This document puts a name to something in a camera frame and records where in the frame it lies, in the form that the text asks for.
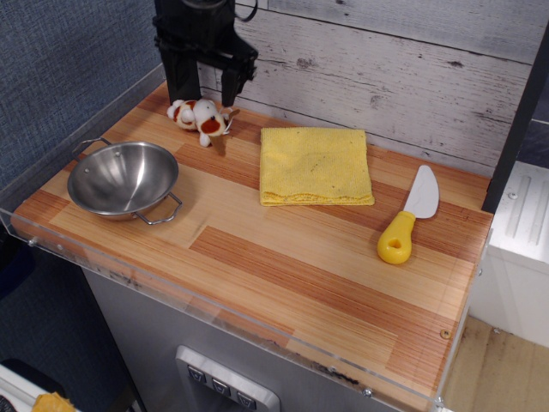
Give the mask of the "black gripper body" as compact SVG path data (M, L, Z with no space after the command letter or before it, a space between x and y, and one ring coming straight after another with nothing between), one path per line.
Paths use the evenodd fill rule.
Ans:
M239 59L258 56L258 51L235 30L235 21L250 21L256 14L255 5L247 17L236 12L234 1L182 1L190 10L190 33L196 43L196 61L205 64L223 64L222 57Z

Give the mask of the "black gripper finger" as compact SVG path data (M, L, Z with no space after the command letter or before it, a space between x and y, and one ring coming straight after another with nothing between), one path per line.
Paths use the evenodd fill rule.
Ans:
M199 100L200 82L196 61L182 53L160 48L170 101Z
M221 75L222 105L233 106L236 97L243 91L247 81L252 81L256 74L257 55L239 59L223 56Z

